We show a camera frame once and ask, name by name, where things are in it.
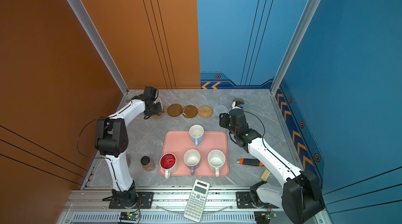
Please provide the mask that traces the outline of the light blue rope coaster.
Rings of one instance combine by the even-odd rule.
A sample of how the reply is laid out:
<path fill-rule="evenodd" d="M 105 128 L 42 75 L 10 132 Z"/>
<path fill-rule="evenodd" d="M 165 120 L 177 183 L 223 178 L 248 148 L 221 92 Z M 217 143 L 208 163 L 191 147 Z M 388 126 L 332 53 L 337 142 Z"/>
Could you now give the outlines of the light blue rope coaster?
<path fill-rule="evenodd" d="M 228 108 L 224 105 L 217 105 L 213 108 L 213 114 L 217 117 L 220 116 L 220 114 L 225 114 L 228 113 Z"/>

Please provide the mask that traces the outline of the cork paw print coaster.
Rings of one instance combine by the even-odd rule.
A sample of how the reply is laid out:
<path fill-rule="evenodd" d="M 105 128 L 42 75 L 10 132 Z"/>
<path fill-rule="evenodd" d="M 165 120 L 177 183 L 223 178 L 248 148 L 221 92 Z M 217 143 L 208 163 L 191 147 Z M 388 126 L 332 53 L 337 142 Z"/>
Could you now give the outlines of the cork paw print coaster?
<path fill-rule="evenodd" d="M 166 115 L 166 114 L 167 114 L 167 109 L 166 109 L 166 106 L 163 105 L 163 106 L 162 106 L 162 112 L 161 112 L 160 114 L 153 115 L 152 118 L 160 119 L 160 118 L 162 118 L 162 117 L 163 117 L 164 115 Z"/>

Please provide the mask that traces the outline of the woven rattan coaster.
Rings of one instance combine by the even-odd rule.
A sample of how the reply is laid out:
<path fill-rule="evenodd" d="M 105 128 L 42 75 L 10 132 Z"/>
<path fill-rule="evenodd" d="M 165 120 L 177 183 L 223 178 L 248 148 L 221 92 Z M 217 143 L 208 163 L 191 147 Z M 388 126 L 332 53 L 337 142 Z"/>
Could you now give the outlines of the woven rattan coaster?
<path fill-rule="evenodd" d="M 198 109 L 198 115 L 202 118 L 209 118 L 213 113 L 214 111 L 210 106 L 203 105 Z"/>

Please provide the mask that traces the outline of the matte brown wooden coaster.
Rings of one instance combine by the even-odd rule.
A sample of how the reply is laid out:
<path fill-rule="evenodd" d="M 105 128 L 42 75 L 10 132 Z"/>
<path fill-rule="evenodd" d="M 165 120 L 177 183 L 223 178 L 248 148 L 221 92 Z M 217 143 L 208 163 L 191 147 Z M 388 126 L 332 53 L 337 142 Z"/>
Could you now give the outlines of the matte brown wooden coaster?
<path fill-rule="evenodd" d="M 171 104 L 167 108 L 167 114 L 171 117 L 180 116 L 183 112 L 183 107 L 180 104 Z"/>

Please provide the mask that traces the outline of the light blue mug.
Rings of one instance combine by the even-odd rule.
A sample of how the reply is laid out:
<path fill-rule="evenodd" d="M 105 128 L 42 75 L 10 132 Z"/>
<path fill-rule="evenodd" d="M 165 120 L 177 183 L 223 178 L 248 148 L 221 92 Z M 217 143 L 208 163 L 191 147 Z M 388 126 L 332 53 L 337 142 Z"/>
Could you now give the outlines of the light blue mug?
<path fill-rule="evenodd" d="M 201 125 L 193 125 L 189 129 L 189 134 L 195 146 L 198 147 L 204 139 L 204 128 Z"/>

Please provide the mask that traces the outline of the glossy brown wooden coaster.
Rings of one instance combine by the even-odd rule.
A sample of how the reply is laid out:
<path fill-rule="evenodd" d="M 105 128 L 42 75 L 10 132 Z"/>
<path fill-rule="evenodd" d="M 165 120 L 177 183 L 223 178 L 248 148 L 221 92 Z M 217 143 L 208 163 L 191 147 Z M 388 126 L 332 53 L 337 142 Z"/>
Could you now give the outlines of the glossy brown wooden coaster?
<path fill-rule="evenodd" d="M 182 115 L 186 118 L 193 118 L 198 114 L 198 108 L 193 105 L 187 105 L 183 108 Z"/>

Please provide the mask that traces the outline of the grey mug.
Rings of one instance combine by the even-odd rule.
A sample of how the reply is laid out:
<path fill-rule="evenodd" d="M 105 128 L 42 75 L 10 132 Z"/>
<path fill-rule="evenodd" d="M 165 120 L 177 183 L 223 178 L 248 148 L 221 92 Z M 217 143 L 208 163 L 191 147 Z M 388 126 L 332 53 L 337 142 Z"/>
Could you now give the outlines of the grey mug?
<path fill-rule="evenodd" d="M 233 102 L 232 102 L 232 104 L 233 104 L 234 106 L 243 106 L 244 103 L 245 103 L 245 101 L 244 101 L 243 99 L 240 99 L 240 98 L 235 98 L 235 99 L 233 100 Z"/>

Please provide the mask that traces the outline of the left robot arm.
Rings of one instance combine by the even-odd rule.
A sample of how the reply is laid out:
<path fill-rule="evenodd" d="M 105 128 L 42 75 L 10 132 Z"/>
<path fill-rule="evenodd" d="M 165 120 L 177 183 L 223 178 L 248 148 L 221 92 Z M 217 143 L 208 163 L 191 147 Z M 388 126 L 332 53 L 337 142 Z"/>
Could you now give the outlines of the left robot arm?
<path fill-rule="evenodd" d="M 95 149 L 106 160 L 113 182 L 112 196 L 103 199 L 110 202 L 110 209 L 139 207 L 139 196 L 127 163 L 127 125 L 140 114 L 144 119 L 161 114 L 158 97 L 156 88 L 145 87 L 142 94 L 134 96 L 115 114 L 96 120 Z"/>

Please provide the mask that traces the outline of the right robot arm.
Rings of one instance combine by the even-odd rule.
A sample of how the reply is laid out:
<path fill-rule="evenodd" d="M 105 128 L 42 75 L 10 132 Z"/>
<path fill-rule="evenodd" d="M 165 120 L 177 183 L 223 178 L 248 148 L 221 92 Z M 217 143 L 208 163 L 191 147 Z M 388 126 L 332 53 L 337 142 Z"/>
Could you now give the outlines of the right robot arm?
<path fill-rule="evenodd" d="M 219 115 L 219 125 L 229 130 L 236 144 L 257 158 L 281 185 L 272 189 L 264 183 L 250 192 L 257 202 L 282 206 L 295 224 L 303 224 L 326 208 L 317 176 L 302 171 L 276 152 L 256 130 L 249 128 L 245 112 L 236 108 Z"/>

